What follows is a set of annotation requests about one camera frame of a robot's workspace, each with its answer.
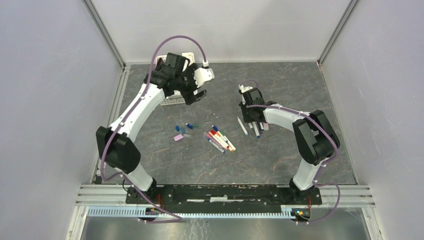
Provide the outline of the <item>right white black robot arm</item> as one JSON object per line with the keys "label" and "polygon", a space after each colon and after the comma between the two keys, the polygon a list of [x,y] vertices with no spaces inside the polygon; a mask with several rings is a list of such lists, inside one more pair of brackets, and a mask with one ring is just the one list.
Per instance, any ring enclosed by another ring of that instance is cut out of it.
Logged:
{"label": "right white black robot arm", "polygon": [[317,175],[326,162],[339,153],[340,140],[325,113],[321,110],[303,112],[265,101],[256,87],[239,86],[243,121],[256,132],[266,124],[277,125],[294,133],[301,162],[289,182],[289,199],[302,204],[317,183]]}

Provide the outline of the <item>pink highlighter pen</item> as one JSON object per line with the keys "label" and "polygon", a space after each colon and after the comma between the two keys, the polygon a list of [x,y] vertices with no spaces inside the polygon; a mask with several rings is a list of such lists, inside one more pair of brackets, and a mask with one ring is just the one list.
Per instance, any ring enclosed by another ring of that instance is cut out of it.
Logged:
{"label": "pink highlighter pen", "polygon": [[264,122],[262,125],[263,125],[263,129],[265,131],[268,131],[269,130],[269,124],[268,123]]}

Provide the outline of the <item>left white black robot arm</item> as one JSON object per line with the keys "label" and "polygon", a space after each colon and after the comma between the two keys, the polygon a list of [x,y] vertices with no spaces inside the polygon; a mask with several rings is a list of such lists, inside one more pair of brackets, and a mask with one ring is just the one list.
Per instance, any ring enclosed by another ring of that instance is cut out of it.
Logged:
{"label": "left white black robot arm", "polygon": [[138,197],[145,204],[153,203],[157,190],[155,180],[141,164],[141,153],[135,146],[139,131],[153,110],[165,100],[180,92],[186,105],[206,96],[201,86],[213,80],[213,70],[207,60],[201,65],[189,58],[169,52],[165,59],[154,60],[143,84],[127,109],[108,127],[96,131],[100,165],[114,168],[126,177],[138,190]]}

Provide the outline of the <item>blue cap white marker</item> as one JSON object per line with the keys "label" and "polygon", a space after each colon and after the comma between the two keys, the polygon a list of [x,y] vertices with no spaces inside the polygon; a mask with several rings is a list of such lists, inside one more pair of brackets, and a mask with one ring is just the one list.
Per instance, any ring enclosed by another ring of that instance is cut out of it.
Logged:
{"label": "blue cap white marker", "polygon": [[255,122],[252,123],[252,126],[253,126],[253,129],[254,129],[254,132],[255,132],[256,137],[257,138],[260,138],[261,137],[261,134],[260,134],[260,130],[261,130],[260,124],[257,121],[255,121]]}
{"label": "blue cap white marker", "polygon": [[231,143],[228,140],[228,138],[222,132],[220,132],[219,129],[215,125],[212,125],[212,129],[216,132],[216,135],[218,135],[220,138],[222,138],[222,140],[224,142],[226,142],[229,145],[229,147],[231,148]]}

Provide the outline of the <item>pink highlighter cap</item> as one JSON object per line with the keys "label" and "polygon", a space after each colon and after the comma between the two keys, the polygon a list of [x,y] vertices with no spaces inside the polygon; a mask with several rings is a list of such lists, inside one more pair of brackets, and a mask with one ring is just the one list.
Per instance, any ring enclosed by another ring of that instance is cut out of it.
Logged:
{"label": "pink highlighter cap", "polygon": [[178,135],[176,135],[176,136],[173,137],[173,140],[175,142],[177,142],[177,141],[182,140],[183,138],[184,138],[184,135],[183,134],[178,134]]}

